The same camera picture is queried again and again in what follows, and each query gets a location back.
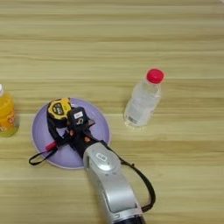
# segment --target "orange juice bottle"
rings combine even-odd
[[[0,84],[0,137],[11,137],[18,131],[18,119],[15,116],[14,101]]]

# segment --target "yellow tape measure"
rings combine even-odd
[[[67,112],[72,109],[70,99],[62,98],[50,102],[47,109],[48,114],[56,120],[64,120],[67,118]]]

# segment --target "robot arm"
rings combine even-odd
[[[84,165],[101,199],[108,223],[144,224],[143,212],[117,155],[102,143],[86,148]]]

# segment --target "clear plastic bottle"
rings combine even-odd
[[[145,79],[136,84],[124,111],[125,124],[134,127],[147,124],[161,98],[160,83],[163,78],[162,71],[151,69]]]
[[[0,137],[10,137],[18,131],[13,98],[6,94],[0,84]]]

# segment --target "wooden table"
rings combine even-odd
[[[35,113],[73,96],[101,109],[111,147],[155,186],[147,223],[222,224],[223,62],[219,0],[1,0],[0,81],[20,116],[0,139],[1,223],[104,223],[84,170],[28,164]],[[166,74],[163,100],[145,129],[129,129],[125,104],[152,67]],[[144,204],[144,185],[124,172]]]

